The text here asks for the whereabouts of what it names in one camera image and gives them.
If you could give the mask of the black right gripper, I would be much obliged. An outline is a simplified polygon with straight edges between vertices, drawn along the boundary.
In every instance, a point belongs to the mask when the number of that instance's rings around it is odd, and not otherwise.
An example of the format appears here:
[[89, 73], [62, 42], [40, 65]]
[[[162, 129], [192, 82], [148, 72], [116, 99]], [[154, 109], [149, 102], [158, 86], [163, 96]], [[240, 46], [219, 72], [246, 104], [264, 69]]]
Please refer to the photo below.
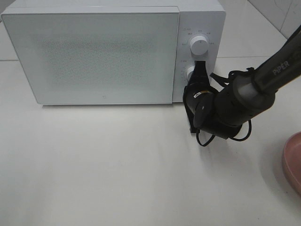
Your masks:
[[195, 61], [189, 84], [184, 88], [183, 103], [190, 124], [190, 132], [208, 127], [213, 112], [213, 98], [217, 90], [210, 86], [205, 61]]

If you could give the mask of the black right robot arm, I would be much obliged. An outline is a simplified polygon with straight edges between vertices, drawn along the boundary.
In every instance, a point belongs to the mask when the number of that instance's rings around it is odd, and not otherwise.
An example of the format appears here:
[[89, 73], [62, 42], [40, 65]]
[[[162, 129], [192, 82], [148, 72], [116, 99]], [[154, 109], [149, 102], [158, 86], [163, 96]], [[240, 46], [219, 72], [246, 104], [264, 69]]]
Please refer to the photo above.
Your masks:
[[[276, 92], [301, 74], [301, 30], [298, 28], [283, 47], [258, 68], [234, 70], [227, 78], [207, 74], [204, 61], [196, 61], [183, 102], [190, 124], [190, 132], [201, 131], [215, 137], [238, 141], [236, 135], [243, 124], [275, 102]], [[220, 86], [217, 91], [210, 85], [209, 76]]]

